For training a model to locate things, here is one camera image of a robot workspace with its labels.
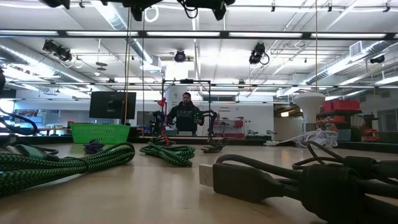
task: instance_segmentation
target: green basket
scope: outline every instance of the green basket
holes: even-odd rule
[[[88,143],[97,139],[103,144],[117,144],[127,141],[130,127],[125,125],[110,124],[70,124],[73,142],[77,144]]]

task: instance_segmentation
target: warehouse ceiling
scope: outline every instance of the warehouse ceiling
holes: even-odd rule
[[[107,20],[91,1],[83,1],[84,8],[72,1],[71,8],[48,8],[38,1],[1,1],[0,29],[40,29],[40,30],[113,30]],[[273,2],[275,11],[271,12]],[[157,5],[159,16],[154,22],[132,20],[132,30],[250,30],[250,31],[296,31],[296,32],[396,32],[398,18],[398,1],[386,0],[319,0],[317,19],[313,9],[314,0],[236,0],[229,7],[223,20],[217,21],[211,11],[200,10],[195,21],[187,17],[185,11],[176,1],[163,1]],[[121,4],[113,4],[119,15],[127,21],[128,9]],[[152,19],[155,9],[148,10],[147,16]],[[12,37],[30,50],[43,57],[42,50],[46,38]],[[90,80],[105,82],[115,78],[124,81],[126,41],[123,39],[67,39],[52,38],[56,43],[71,49],[74,56],[83,61],[83,66],[70,69],[86,76]],[[144,50],[162,61],[164,69],[173,64],[172,54],[184,50],[190,58],[184,62],[189,69],[189,78],[195,79],[195,43],[193,39],[138,39]],[[317,45],[317,62],[321,69],[327,63],[349,52],[349,46],[356,40],[262,40],[262,39],[198,39],[199,62],[198,74],[202,80],[213,82],[237,83],[244,79],[246,83],[301,83],[306,75],[315,71],[315,50]],[[271,58],[265,66],[249,64],[251,50],[258,42],[263,42]],[[135,60],[129,64],[129,81],[140,82],[142,77],[141,63],[138,56],[131,52]],[[394,49],[386,55],[386,63],[395,62]],[[105,71],[97,71],[96,62],[107,63]],[[349,78],[365,72],[365,62],[354,63],[339,71],[332,77],[320,82],[322,85],[337,85]],[[382,65],[371,65],[372,69]],[[159,82],[162,74],[145,72],[146,82]]]

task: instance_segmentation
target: cable bundle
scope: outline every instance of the cable bundle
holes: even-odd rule
[[[119,166],[131,161],[135,154],[134,146],[128,142],[116,144],[88,157],[66,157],[58,162],[0,154],[0,197],[71,175]]]
[[[191,146],[170,146],[172,144],[174,142],[166,137],[152,138],[148,142],[148,146],[141,148],[139,151],[150,156],[162,158],[169,164],[176,166],[192,166],[192,162],[189,159],[195,157],[195,148]]]

